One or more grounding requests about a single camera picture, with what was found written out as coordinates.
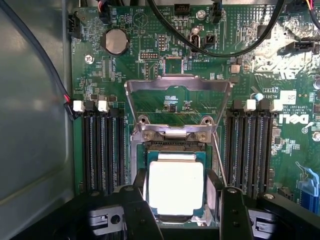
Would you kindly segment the CPU socket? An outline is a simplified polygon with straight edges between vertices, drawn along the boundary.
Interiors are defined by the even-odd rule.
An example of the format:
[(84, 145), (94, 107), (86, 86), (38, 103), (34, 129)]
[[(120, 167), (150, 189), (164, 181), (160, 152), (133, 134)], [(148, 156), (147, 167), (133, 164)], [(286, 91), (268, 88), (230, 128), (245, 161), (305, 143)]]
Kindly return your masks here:
[[(208, 124), (211, 119), (206, 118), (205, 122)], [(160, 151), (160, 152), (205, 152), (206, 153), (206, 170), (216, 170), (215, 161), (215, 147), (213, 136), (210, 138), (208, 133), (194, 134), (189, 136), (182, 136), (181, 138), (171, 138), (168, 135), (164, 135), (161, 132), (144, 131), (142, 134), (138, 134), (135, 130), (130, 138), (129, 145), (129, 164), (130, 164), (130, 179), (135, 180), (139, 169), (146, 169), (147, 166), (147, 153), (148, 151)], [(213, 216), (210, 212), (208, 205), (206, 204), (205, 196), (205, 224), (200, 226), (196, 224), (180, 224), (183, 226), (198, 226), (198, 227), (213, 227), (218, 224), (218, 221), (213, 220)]]

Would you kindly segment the metal locking lever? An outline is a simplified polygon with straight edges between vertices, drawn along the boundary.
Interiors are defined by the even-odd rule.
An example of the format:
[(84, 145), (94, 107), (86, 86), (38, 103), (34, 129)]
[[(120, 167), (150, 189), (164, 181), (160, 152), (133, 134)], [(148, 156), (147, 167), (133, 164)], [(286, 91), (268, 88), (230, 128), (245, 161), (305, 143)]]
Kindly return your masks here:
[(217, 134), (214, 133), (212, 136), (213, 136), (215, 153), (216, 153), (217, 160), (218, 160), (219, 173), (221, 175), (223, 185), (225, 187), (227, 187), (228, 183), (227, 183), (227, 179), (226, 179), (224, 168), (223, 168), (223, 163), (222, 163), (221, 154), (220, 154), (219, 145), (218, 145)]

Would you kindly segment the RAM slot with white latch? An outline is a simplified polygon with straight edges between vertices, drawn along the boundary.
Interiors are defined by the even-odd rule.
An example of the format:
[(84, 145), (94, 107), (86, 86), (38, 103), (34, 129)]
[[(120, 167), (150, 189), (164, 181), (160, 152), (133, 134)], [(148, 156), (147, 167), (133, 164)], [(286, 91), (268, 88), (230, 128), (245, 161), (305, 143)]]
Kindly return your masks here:
[(253, 124), (255, 123), (254, 112), (256, 110), (256, 101), (247, 99), (241, 115), (242, 136), (241, 136), (241, 188), (244, 193), (249, 194), (251, 190), (251, 164), (252, 160), (252, 140), (254, 138)]
[(277, 112), (270, 111), (270, 102), (263, 99), (259, 103), (260, 113), (262, 115), (262, 162), (260, 170), (260, 192), (265, 193), (268, 190), (269, 171), (271, 162), (272, 135), (274, 119), (278, 117)]
[(73, 157), (74, 157), (74, 184), (77, 195), (88, 190), (88, 143), (86, 129), (86, 109), (82, 100), (72, 100), (73, 112)]
[(106, 194), (110, 194), (113, 182), (112, 164), (112, 127), (113, 120), (109, 115), (109, 105), (106, 100), (98, 101), (98, 185)]

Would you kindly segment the blue expansion slot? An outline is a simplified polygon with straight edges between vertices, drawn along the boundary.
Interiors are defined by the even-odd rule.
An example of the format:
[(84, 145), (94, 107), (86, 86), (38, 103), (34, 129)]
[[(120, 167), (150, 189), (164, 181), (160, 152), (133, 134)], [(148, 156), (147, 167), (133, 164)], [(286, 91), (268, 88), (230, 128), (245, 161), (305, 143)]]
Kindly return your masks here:
[(300, 190), (299, 204), (310, 212), (320, 214), (320, 177), (311, 168), (302, 166), (298, 161), (295, 162), (302, 171), (299, 175), (297, 188)]

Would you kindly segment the white Dell label sticker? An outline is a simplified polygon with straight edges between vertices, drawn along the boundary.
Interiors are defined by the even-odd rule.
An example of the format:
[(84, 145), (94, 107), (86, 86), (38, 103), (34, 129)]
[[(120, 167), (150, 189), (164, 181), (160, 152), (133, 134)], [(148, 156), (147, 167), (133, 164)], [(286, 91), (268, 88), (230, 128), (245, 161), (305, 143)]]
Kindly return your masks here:
[(295, 105), (297, 100), (296, 90), (281, 90), (279, 99), (283, 105)]

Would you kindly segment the metal socket cover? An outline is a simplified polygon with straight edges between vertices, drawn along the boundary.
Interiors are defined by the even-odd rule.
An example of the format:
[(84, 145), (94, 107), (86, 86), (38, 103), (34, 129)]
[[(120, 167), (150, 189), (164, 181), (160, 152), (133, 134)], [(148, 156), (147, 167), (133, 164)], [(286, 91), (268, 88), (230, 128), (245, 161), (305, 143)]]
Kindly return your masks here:
[[(136, 132), (141, 135), (144, 131), (152, 131), (154, 133), (163, 133), (171, 138), (188, 137), (192, 133), (197, 135), (201, 133), (209, 134), (209, 139), (211, 136), (214, 136), (227, 107), (233, 86), (234, 84), (230, 80), (206, 80), (192, 74), (165, 74), (154, 80), (128, 80), (124, 83), (125, 95), (134, 118)], [(140, 120), (132, 93), (138, 91), (166, 91), (170, 87), (184, 87), (188, 91), (196, 92), (210, 91), (223, 93), (224, 97), (216, 119), (211, 120), (209, 123), (206, 123), (203, 119), (198, 125), (184, 125), (182, 127), (167, 124), (151, 124), (147, 119), (144, 122)]]

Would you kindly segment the green Dell motherboard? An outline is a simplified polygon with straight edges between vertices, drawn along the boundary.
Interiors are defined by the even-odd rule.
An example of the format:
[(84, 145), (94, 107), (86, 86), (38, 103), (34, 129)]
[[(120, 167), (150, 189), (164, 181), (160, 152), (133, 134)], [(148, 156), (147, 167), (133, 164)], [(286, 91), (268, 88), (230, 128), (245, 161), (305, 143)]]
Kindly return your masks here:
[[(192, 28), (200, 28), (204, 55), (183, 44), (156, 18), (148, 6), (111, 6), (110, 24), (99, 18), (98, 7), (79, 7), (81, 39), (71, 41), (72, 97), (74, 100), (105, 100), (124, 109), (126, 183), (131, 180), (130, 143), (136, 127), (124, 84), (129, 80), (152, 81), (169, 74), (191, 74), (204, 80), (229, 80), (234, 84), (216, 134), (225, 173), (225, 119), (233, 100), (262, 99), (277, 112), (273, 120), (267, 192), (282, 195), (300, 205), (298, 181), (302, 171), (296, 162), (320, 177), (320, 4), (310, 14), (302, 0), (284, 7), (266, 39), (254, 50), (237, 55), (263, 35), (272, 17), (273, 5), (225, 5), (218, 24), (211, 22), (210, 5), (174, 4), (159, 11), (190, 40)], [(196, 13), (206, 12), (205, 20)], [(122, 55), (111, 55), (101, 47), (103, 33), (121, 29), (129, 40)], [(313, 41), (313, 51), (294, 53), (294, 42)], [(85, 63), (85, 55), (94, 57)], [(296, 104), (285, 105), (280, 91), (296, 90)], [(139, 119), (150, 124), (182, 127), (215, 120), (224, 94), (189, 91), (173, 86), (168, 90), (140, 90), (132, 93)]]

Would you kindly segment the internal USB port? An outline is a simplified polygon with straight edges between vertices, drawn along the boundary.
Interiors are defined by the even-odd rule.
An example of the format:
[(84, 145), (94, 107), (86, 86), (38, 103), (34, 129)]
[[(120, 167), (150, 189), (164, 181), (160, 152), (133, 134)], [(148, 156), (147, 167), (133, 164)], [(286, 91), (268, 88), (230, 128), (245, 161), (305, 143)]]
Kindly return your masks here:
[(201, 47), (201, 39), (200, 39), (200, 28), (195, 26), (190, 31), (190, 42), (195, 45), (197, 48)]

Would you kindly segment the silver coin cell battery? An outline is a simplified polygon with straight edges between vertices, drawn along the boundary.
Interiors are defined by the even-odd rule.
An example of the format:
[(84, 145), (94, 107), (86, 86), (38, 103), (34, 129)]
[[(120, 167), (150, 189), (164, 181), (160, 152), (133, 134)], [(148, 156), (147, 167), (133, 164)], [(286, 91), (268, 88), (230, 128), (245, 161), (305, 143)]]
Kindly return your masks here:
[(114, 28), (102, 34), (100, 45), (110, 55), (121, 56), (129, 48), (130, 41), (123, 30)]

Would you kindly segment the black board connector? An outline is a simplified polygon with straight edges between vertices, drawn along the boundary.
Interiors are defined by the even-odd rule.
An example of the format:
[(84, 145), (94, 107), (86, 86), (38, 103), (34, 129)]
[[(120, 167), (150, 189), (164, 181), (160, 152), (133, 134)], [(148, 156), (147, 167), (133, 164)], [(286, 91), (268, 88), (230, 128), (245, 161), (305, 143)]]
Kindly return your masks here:
[(294, 53), (307, 53), (312, 52), (315, 47), (314, 41), (295, 41), (293, 43)]

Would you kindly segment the black fan header connector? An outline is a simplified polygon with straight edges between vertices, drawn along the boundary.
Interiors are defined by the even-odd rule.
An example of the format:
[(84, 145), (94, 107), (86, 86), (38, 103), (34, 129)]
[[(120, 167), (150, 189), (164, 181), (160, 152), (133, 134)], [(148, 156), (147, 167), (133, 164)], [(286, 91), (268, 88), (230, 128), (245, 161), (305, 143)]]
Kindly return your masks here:
[(81, 39), (81, 26), (80, 26), (80, 19), (77, 17), (76, 14), (69, 14), (67, 20), (67, 30), (68, 34), (72, 38)]

